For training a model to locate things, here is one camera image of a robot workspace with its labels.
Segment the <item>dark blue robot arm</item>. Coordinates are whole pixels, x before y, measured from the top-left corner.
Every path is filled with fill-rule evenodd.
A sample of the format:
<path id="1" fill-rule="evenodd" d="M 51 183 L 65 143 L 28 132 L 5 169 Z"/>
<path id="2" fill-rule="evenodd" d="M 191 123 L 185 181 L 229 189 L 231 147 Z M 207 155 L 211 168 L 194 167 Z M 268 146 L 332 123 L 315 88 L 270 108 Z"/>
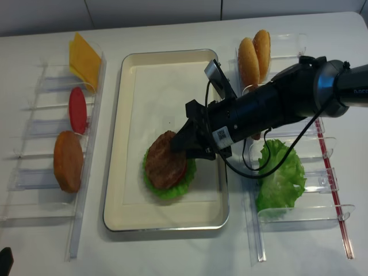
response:
<path id="1" fill-rule="evenodd" d="M 187 122 L 171 140 L 172 152 L 189 159 L 213 160 L 231 155 L 231 145 L 268 128 L 278 128 L 307 117 L 340 117 L 351 106 L 367 106 L 367 67 L 324 57 L 300 57 L 271 81 L 237 96 L 218 62 L 205 74 L 220 96 L 203 106 L 186 104 Z"/>

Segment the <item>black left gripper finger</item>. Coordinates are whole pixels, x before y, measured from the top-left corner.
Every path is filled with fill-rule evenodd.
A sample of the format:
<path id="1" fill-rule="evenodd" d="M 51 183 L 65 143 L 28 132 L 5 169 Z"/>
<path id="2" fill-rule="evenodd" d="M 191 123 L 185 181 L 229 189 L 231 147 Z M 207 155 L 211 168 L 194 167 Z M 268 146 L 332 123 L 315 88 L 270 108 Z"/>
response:
<path id="1" fill-rule="evenodd" d="M 189 118 L 185 125 L 171 139 L 170 149 L 172 152 L 182 152 L 198 149 L 197 123 Z"/>

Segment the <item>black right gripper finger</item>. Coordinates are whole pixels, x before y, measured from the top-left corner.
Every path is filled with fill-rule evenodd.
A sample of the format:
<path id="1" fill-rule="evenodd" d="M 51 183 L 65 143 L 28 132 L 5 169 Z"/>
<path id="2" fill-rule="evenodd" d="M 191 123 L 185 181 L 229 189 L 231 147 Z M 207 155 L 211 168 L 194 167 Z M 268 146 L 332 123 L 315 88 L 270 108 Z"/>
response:
<path id="1" fill-rule="evenodd" d="M 187 159 L 206 159 L 215 160 L 216 153 L 211 148 L 205 149 L 187 149 L 186 150 Z"/>

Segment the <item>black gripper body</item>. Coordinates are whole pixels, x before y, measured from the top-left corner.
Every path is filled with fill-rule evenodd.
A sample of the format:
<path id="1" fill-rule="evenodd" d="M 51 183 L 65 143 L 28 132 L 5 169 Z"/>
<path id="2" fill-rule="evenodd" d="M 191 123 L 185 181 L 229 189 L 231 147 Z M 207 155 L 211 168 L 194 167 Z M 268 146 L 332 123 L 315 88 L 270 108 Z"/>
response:
<path id="1" fill-rule="evenodd" d="M 197 120 L 198 125 L 204 124 L 205 116 L 211 130 L 197 128 L 198 149 L 211 148 L 209 136 L 217 138 L 216 132 L 225 131 L 225 138 L 216 143 L 225 147 L 243 140 L 279 123 L 279 93 L 269 85 L 264 85 L 246 95 L 232 100 L 215 103 L 211 108 L 205 108 L 195 100 L 186 104 L 187 118 Z"/>

